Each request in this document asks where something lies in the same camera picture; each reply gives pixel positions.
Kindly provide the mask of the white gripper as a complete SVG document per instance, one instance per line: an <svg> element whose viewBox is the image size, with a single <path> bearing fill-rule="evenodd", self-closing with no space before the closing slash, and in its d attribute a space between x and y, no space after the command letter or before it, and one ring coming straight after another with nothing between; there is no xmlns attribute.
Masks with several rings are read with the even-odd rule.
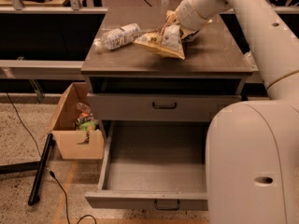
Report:
<svg viewBox="0 0 299 224"><path fill-rule="evenodd" d="M209 19L204 18L195 7L193 0L183 0L175 11L168 10L166 12L165 23L161 51L164 57L185 59L184 50L180 38L179 24L193 31L201 30Z"/></svg>

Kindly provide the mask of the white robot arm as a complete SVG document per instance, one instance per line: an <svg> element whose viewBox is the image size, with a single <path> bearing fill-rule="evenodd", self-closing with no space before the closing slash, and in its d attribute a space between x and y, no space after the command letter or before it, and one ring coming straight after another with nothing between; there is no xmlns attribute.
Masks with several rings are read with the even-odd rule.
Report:
<svg viewBox="0 0 299 224"><path fill-rule="evenodd" d="M268 98L229 105L209 125L209 223L297 224L298 38L265 0L183 0L169 22L198 31L227 9L235 12Z"/></svg>

